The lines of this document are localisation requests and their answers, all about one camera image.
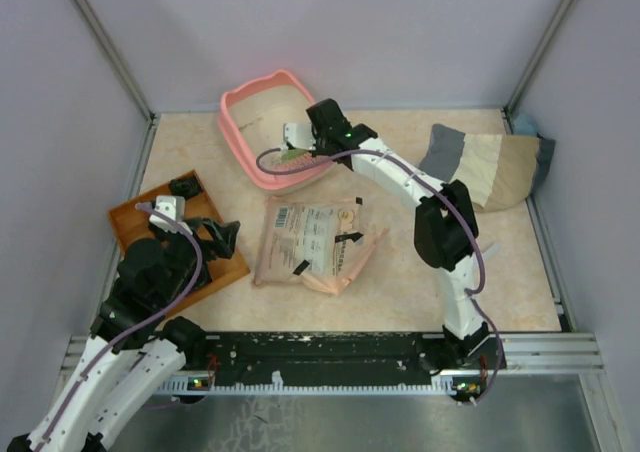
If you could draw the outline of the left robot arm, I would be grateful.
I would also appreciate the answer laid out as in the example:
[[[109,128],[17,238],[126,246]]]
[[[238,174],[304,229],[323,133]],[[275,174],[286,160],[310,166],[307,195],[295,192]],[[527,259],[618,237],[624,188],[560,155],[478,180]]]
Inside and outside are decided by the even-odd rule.
[[[101,304],[79,362],[41,423],[11,451],[107,451],[158,387],[208,356],[205,332],[169,319],[210,261],[235,252],[237,221],[168,220],[132,243]]]

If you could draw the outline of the beige cat litter bag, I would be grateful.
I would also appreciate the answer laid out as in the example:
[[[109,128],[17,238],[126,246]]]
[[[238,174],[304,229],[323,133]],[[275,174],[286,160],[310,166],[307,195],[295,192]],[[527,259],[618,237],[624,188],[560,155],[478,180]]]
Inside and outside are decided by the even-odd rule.
[[[270,197],[253,284],[301,284],[339,295],[389,233],[363,219],[360,197],[300,202]]]

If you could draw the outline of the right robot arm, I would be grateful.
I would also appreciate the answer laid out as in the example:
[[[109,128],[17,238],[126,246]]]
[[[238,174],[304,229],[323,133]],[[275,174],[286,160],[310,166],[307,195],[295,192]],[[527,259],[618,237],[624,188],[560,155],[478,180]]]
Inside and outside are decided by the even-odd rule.
[[[486,266],[468,188],[459,180],[447,183],[412,165],[373,129],[351,124],[333,99],[310,106],[306,114],[314,156],[328,157],[371,179],[414,213],[414,248],[439,273],[448,359],[458,367],[470,367],[482,355],[490,325],[476,300],[486,285]]]

